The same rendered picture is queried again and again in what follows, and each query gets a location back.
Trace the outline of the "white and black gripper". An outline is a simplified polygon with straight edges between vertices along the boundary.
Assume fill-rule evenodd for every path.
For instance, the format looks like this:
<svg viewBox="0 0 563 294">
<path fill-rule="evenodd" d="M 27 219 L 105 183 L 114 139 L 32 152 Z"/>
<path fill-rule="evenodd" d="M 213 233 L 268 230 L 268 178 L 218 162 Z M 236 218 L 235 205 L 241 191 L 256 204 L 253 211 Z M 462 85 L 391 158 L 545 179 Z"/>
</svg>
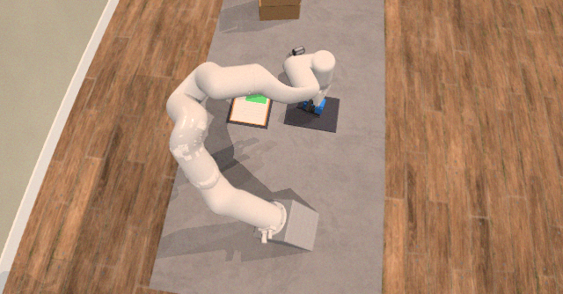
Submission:
<svg viewBox="0 0 563 294">
<path fill-rule="evenodd" d="M 316 97 L 314 97 L 313 99 L 307 100 L 307 106 L 304 109 L 307 112 L 310 113 L 314 113 L 315 112 L 315 107 L 318 107 L 320 105 L 320 103 L 322 102 L 322 100 L 324 99 L 325 95 L 328 93 L 330 89 L 330 86 L 322 91 L 319 91 L 318 95 Z M 311 105 L 313 104 L 313 106 Z"/>
</svg>

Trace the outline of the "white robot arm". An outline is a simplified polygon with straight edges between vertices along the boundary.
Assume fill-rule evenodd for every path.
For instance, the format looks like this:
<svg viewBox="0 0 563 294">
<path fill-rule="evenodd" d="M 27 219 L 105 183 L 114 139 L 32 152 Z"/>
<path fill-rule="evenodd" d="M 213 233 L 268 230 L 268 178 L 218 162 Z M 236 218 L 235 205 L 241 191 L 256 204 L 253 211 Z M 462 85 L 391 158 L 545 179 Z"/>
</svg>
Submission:
<svg viewBox="0 0 563 294">
<path fill-rule="evenodd" d="M 289 57 L 283 69 L 292 88 L 258 64 L 220 67 L 205 62 L 167 100 L 166 111 L 175 124 L 169 148 L 183 173 L 214 213 L 259 227 L 263 244 L 285 225 L 286 210 L 279 202 L 267 202 L 234 188 L 223 177 L 201 142 L 208 115 L 199 103 L 207 96 L 224 100 L 256 94 L 283 104 L 303 102 L 330 86 L 334 66 L 334 56 L 325 50 Z"/>
</svg>

